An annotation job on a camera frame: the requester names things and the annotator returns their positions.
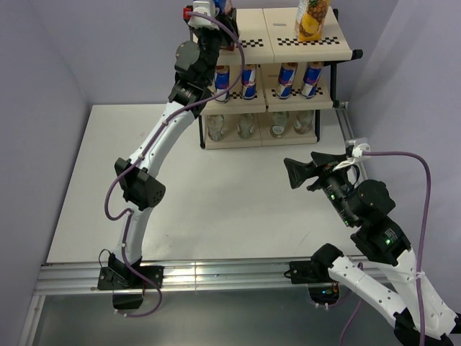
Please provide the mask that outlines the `blue carton maroon side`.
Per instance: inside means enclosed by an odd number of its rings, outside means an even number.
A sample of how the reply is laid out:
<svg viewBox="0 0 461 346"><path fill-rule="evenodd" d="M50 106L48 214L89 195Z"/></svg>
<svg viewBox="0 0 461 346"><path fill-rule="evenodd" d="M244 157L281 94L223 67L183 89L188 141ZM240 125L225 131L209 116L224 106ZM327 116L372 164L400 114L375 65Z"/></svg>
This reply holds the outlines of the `blue carton maroon side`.
<svg viewBox="0 0 461 346"><path fill-rule="evenodd" d="M218 14L230 14L233 9L231 0L214 0Z"/></svg>

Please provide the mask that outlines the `clear bottle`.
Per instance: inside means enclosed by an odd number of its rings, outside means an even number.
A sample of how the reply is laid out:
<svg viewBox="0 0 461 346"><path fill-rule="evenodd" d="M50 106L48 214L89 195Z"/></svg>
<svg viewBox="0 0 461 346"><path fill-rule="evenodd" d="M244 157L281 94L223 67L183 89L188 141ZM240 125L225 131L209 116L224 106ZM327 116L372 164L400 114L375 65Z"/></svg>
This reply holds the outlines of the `clear bottle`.
<svg viewBox="0 0 461 346"><path fill-rule="evenodd" d="M207 116L207 133L211 141L220 141L224 136L225 118L223 115Z"/></svg>
<svg viewBox="0 0 461 346"><path fill-rule="evenodd" d="M303 110L295 113L294 131L298 135L305 135L310 131L315 116L314 110Z"/></svg>
<svg viewBox="0 0 461 346"><path fill-rule="evenodd" d="M253 113L241 114L237 123L237 134L243 139L250 139L254 133L255 116Z"/></svg>
<svg viewBox="0 0 461 346"><path fill-rule="evenodd" d="M287 130L287 126L289 123L289 112L273 112L271 116L271 121L271 136L274 138L281 138Z"/></svg>

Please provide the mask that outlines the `blue carton yellow side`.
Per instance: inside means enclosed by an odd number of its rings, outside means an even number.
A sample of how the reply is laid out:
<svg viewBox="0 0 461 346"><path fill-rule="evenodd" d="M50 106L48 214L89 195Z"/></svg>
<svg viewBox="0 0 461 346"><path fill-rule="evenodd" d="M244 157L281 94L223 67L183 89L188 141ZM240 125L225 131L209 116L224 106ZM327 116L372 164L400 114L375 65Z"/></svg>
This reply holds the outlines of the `blue carton yellow side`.
<svg viewBox="0 0 461 346"><path fill-rule="evenodd" d="M300 42L321 39L330 0L299 0L295 19L295 35Z"/></svg>

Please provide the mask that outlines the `energy drink can hidden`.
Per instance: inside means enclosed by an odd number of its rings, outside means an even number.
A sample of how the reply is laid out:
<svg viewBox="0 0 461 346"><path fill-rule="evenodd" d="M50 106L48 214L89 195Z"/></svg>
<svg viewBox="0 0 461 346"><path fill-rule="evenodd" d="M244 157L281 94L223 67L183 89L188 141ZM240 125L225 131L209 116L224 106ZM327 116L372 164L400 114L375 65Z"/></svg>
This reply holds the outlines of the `energy drink can hidden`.
<svg viewBox="0 0 461 346"><path fill-rule="evenodd" d="M315 61L307 63L306 70L303 76L303 87L300 90L300 94L310 99L315 96L318 81L321 77L323 69L323 62Z"/></svg>

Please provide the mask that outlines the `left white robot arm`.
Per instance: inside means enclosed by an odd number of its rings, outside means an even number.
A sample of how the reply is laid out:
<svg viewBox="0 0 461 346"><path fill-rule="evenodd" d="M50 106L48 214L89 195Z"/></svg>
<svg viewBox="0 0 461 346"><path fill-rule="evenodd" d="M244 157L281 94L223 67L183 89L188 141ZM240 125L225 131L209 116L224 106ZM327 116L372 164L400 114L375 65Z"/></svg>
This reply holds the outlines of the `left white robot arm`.
<svg viewBox="0 0 461 346"><path fill-rule="evenodd" d="M200 116L215 94L210 90L222 49L241 49L237 10L227 1L194 1L183 9L183 18L194 40L176 50L175 84L160 119L144 142L128 159L115 162L117 178L111 188L120 186L125 201L117 216L104 209L111 221L124 219L117 246L109 255L108 269L124 288L139 280L142 243L153 209L161 202L166 188L157 179L164 159L181 134Z"/></svg>

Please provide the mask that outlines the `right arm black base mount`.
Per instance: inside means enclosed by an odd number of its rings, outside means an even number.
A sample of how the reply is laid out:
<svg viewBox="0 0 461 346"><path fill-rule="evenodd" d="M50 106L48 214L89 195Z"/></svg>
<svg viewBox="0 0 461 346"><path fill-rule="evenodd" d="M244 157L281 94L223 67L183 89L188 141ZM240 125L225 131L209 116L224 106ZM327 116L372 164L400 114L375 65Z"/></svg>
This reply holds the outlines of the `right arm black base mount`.
<svg viewBox="0 0 461 346"><path fill-rule="evenodd" d="M289 262L289 269L284 273L284 276L295 285L332 282L328 268L313 260Z"/></svg>

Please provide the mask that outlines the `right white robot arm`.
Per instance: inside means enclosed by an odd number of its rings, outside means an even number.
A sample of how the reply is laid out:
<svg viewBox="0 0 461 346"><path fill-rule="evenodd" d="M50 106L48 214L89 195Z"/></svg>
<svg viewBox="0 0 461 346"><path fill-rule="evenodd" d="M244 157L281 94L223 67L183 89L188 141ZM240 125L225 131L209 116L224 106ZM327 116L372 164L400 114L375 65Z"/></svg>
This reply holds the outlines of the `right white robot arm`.
<svg viewBox="0 0 461 346"><path fill-rule="evenodd" d="M460 333L460 314L439 296L421 268L423 246L415 251L389 213L395 202L386 184L365 179L356 185L348 171L374 153L355 148L342 155L313 152L309 163L286 158L293 189L314 179L308 190L324 192L343 224L356 227L356 248L378 268L393 288L376 281L333 244L324 244L309 260L291 261L284 276L293 284L337 282L366 301L393 327L402 345L451 345Z"/></svg>

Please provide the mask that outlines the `energy drink can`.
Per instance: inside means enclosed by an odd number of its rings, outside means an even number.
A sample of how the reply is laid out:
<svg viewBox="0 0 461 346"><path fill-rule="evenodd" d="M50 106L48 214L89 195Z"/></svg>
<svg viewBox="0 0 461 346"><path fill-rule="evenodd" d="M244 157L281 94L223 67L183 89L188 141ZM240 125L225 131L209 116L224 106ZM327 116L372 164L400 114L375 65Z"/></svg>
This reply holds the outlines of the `energy drink can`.
<svg viewBox="0 0 461 346"><path fill-rule="evenodd" d="M227 65L216 66L215 69L215 93L219 94L230 85L230 67ZM229 92L217 97L216 102L226 103L229 100Z"/></svg>
<svg viewBox="0 0 461 346"><path fill-rule="evenodd" d="M246 100L256 96L256 64L247 64L241 74L241 97Z"/></svg>
<svg viewBox="0 0 461 346"><path fill-rule="evenodd" d="M275 89L280 99L287 99L291 95L297 67L298 63L282 63L280 66L278 84Z"/></svg>

